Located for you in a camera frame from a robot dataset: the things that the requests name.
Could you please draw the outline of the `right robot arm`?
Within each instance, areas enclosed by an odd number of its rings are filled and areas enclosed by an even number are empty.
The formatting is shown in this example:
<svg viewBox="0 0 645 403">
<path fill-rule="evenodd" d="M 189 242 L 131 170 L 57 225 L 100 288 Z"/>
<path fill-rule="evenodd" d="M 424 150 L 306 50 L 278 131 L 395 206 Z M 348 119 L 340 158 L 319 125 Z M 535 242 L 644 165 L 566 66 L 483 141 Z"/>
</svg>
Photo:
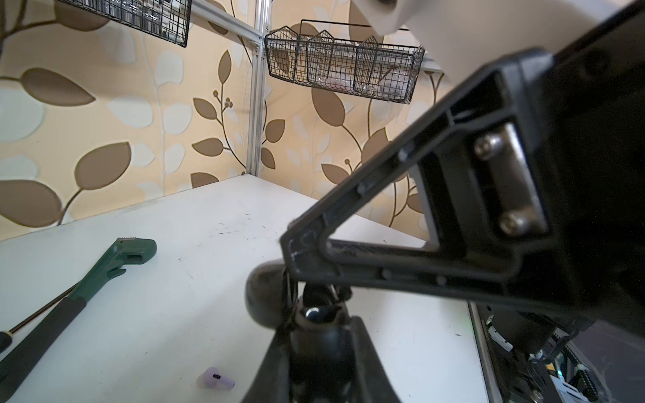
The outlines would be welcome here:
<svg viewBox="0 0 645 403">
<path fill-rule="evenodd" d="M 399 176 L 434 250 L 333 239 Z M 555 401 L 547 363 L 603 320 L 644 333 L 644 4 L 557 54 L 481 67 L 282 236 L 292 280 L 478 302 L 508 401 Z"/>
</svg>

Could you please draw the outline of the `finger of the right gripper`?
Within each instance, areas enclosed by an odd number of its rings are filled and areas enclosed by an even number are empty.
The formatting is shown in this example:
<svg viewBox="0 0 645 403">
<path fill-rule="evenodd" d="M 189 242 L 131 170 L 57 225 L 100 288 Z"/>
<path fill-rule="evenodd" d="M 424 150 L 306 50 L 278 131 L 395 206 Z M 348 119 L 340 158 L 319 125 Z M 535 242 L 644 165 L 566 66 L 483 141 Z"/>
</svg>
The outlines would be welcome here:
<svg viewBox="0 0 645 403">
<path fill-rule="evenodd" d="M 544 50 L 485 65 L 428 104 L 302 93 L 317 203 L 280 245 L 297 280 L 475 299 L 532 310 L 579 305 L 565 207 L 547 145 Z"/>
</svg>

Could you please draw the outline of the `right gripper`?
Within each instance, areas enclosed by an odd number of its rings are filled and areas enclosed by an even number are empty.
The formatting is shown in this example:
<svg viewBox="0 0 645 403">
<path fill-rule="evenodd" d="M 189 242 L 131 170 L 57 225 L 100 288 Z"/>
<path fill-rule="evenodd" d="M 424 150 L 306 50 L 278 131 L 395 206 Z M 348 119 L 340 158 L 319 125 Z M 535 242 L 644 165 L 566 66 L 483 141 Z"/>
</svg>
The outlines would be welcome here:
<svg viewBox="0 0 645 403">
<path fill-rule="evenodd" d="M 523 261 L 527 297 L 643 332 L 643 2 L 526 56 L 523 77 L 541 131 L 527 159 L 552 225 L 549 250 Z"/>
</svg>

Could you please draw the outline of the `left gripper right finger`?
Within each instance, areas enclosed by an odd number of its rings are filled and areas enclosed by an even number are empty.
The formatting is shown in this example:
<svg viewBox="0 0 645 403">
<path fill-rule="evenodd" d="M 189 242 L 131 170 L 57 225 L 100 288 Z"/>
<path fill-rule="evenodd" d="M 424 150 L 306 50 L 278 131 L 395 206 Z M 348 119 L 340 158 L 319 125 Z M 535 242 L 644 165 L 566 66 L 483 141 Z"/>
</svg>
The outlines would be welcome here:
<svg viewBox="0 0 645 403">
<path fill-rule="evenodd" d="M 353 401 L 399 403 L 400 399 L 387 377 L 364 321 L 360 317 L 351 317 L 350 333 L 354 356 Z"/>
</svg>

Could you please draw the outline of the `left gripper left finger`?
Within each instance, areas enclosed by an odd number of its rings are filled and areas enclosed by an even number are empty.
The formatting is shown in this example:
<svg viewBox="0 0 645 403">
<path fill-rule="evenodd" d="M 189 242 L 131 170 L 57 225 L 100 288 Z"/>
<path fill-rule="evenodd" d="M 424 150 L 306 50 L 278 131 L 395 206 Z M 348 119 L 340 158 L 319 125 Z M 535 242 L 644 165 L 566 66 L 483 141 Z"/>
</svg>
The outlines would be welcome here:
<svg viewBox="0 0 645 403">
<path fill-rule="evenodd" d="M 291 402 L 290 363 L 290 333 L 278 329 L 242 402 Z"/>
</svg>

